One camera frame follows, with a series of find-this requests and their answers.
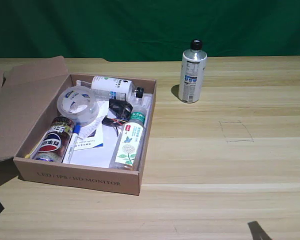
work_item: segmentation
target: marker pen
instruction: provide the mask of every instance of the marker pen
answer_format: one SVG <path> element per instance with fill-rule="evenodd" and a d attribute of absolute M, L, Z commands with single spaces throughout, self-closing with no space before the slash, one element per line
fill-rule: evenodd
<path fill-rule="evenodd" d="M 63 161 L 62 161 L 63 164 L 69 164 L 70 161 L 71 161 L 71 157 L 72 157 L 72 154 L 74 153 L 74 150 L 75 150 L 75 146 L 76 146 L 76 142 L 77 142 L 78 135 L 79 135 L 79 132 L 80 132 L 80 128 L 81 127 L 80 127 L 79 124 L 74 126 L 70 143 L 68 145 L 68 148 L 66 149 L 66 152 L 65 152 L 65 155 L 64 155 L 64 158 L 63 158 Z"/>

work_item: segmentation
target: wood grain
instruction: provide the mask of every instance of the wood grain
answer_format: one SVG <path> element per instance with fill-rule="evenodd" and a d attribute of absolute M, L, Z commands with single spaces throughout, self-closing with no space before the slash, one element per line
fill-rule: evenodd
<path fill-rule="evenodd" d="M 140 196 L 11 179 L 2 164 L 0 239 L 252 240 L 258 221 L 274 240 L 300 240 L 300 56 L 211 57 L 192 104 L 172 93 L 180 62 L 66 62 L 158 80 Z"/>

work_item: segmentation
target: open cardboard box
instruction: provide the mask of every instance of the open cardboard box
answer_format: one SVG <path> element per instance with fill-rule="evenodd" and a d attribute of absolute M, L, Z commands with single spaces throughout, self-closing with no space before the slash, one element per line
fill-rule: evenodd
<path fill-rule="evenodd" d="M 13 158 L 25 181 L 139 195 L 156 99 L 156 80 L 127 78 L 153 94 L 138 170 L 64 164 L 24 158 L 59 115 L 58 96 L 77 80 L 94 75 L 69 74 L 62 56 L 14 67 L 3 84 L 0 72 L 0 161 Z"/>

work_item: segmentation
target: white paper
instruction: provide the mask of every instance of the white paper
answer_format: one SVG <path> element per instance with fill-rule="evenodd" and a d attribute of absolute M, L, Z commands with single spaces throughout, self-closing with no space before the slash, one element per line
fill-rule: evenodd
<path fill-rule="evenodd" d="M 85 140 L 88 136 L 90 136 L 97 127 L 101 124 L 102 120 L 108 114 L 109 111 L 109 101 L 98 101 L 99 113 L 96 119 L 87 126 L 84 126 L 80 129 L 80 133 L 78 138 L 80 141 Z"/>
<path fill-rule="evenodd" d="M 73 152 L 71 164 L 108 168 L 117 143 L 117 133 L 113 127 L 101 125 L 103 147 L 95 147 Z"/>
<path fill-rule="evenodd" d="M 102 124 L 96 128 L 96 130 L 91 133 L 84 140 L 78 139 L 75 144 L 74 150 L 82 150 L 82 149 L 92 149 L 103 147 L 104 145 L 104 137 L 103 137 L 103 128 Z"/>

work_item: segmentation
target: pencil mark on table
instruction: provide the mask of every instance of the pencil mark on table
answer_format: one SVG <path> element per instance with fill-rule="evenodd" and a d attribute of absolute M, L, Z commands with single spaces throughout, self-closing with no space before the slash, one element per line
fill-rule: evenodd
<path fill-rule="evenodd" d="M 227 124 L 236 124 L 238 126 L 236 126 L 236 128 L 238 128 L 237 130 L 238 131 L 242 131 L 242 128 L 244 129 L 244 132 L 242 132 L 242 135 L 244 135 L 245 133 L 248 134 L 248 136 L 246 137 L 237 137 L 237 136 L 231 136 L 231 133 L 230 133 L 230 136 L 229 134 L 226 133 L 226 126 Z M 251 132 L 249 131 L 249 129 L 247 128 L 247 126 L 245 124 L 243 124 L 240 120 L 238 121 L 219 121 L 219 125 L 220 125 L 220 128 L 221 128 L 221 131 L 222 131 L 222 135 L 225 139 L 225 141 L 227 143 L 237 143 L 237 142 L 255 142 Z"/>
<path fill-rule="evenodd" d="M 176 228 L 174 222 L 172 222 L 172 225 L 173 225 L 173 227 L 174 227 L 174 230 L 175 230 L 176 234 L 178 234 L 178 230 L 177 230 L 177 228 Z"/>
<path fill-rule="evenodd" d="M 146 222 L 142 223 L 140 227 L 135 228 L 134 232 L 136 233 L 137 231 L 139 231 L 145 224 Z"/>

